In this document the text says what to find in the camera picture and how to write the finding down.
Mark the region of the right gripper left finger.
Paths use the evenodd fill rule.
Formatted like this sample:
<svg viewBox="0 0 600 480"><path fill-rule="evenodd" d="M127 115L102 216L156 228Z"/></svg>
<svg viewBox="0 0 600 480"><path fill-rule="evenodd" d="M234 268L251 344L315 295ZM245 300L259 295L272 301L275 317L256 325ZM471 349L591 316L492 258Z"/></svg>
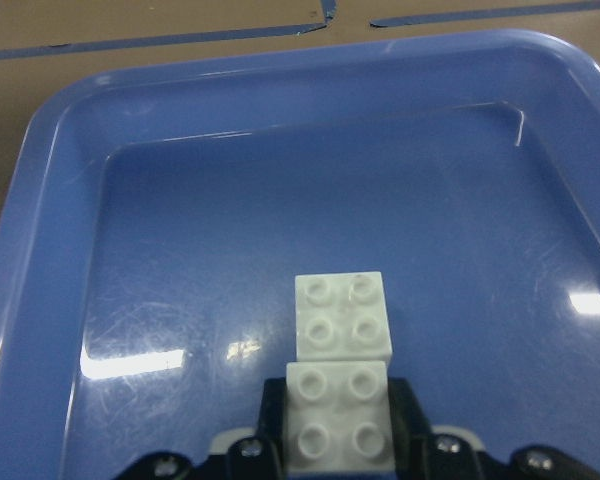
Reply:
<svg viewBox="0 0 600 480"><path fill-rule="evenodd" d="M147 454L117 475L119 479L284 479L283 427L286 380L264 382L255 432L194 464L169 451Z"/></svg>

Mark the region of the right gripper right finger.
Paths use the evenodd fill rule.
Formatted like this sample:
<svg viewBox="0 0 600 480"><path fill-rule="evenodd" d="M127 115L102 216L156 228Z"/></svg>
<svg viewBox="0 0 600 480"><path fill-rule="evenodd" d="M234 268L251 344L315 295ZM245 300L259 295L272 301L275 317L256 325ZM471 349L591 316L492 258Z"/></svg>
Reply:
<svg viewBox="0 0 600 480"><path fill-rule="evenodd" d="M399 479L600 479L598 470L554 447L531 444L501 462L462 430L434 430L405 379L388 380L388 398Z"/></svg>

